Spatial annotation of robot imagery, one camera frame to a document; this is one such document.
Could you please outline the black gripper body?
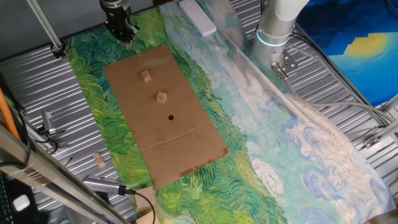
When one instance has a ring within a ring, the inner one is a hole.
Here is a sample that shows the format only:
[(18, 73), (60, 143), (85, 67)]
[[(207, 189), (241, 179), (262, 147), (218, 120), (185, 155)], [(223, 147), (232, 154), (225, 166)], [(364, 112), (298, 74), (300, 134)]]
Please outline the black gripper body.
[(118, 40), (122, 37), (131, 37), (129, 33), (129, 26), (134, 26), (131, 24), (130, 6), (118, 6), (118, 7), (107, 7), (102, 5), (102, 10), (105, 12), (107, 21), (105, 23), (106, 28), (110, 33)]

